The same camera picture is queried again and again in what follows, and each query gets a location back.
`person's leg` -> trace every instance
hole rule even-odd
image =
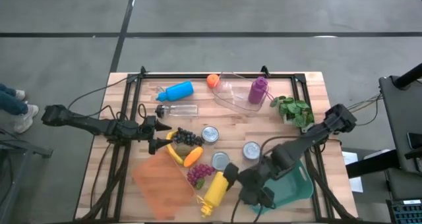
[[[8,88],[2,83],[0,83],[0,92],[5,92],[6,94],[9,94],[19,100],[25,99],[25,91]]]
[[[27,131],[32,123],[32,117],[38,114],[38,106],[27,105],[5,92],[0,91],[0,109],[16,116],[14,130],[17,133]]]

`purple bottle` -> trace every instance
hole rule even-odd
[[[258,104],[261,102],[262,97],[265,96],[266,87],[268,82],[262,76],[258,77],[251,86],[251,90],[249,91],[248,100],[250,103]]]

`black bottle cap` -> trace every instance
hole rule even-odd
[[[164,117],[164,105],[157,105],[155,112],[156,112],[158,118],[163,119],[163,117]]]

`banana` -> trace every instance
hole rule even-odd
[[[166,139],[171,140],[171,138],[173,138],[173,135],[176,133],[177,131],[172,131],[169,132],[166,136]],[[179,157],[179,155],[176,154],[175,150],[173,149],[173,147],[171,146],[171,144],[167,144],[167,149],[169,150],[170,155],[172,156],[172,158],[179,164],[179,165],[183,165],[183,159],[181,159]]]

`orange carrot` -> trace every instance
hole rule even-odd
[[[203,152],[204,150],[201,147],[197,147],[194,150],[192,150],[190,154],[185,158],[183,166],[190,167],[193,163],[195,163],[200,158]]]

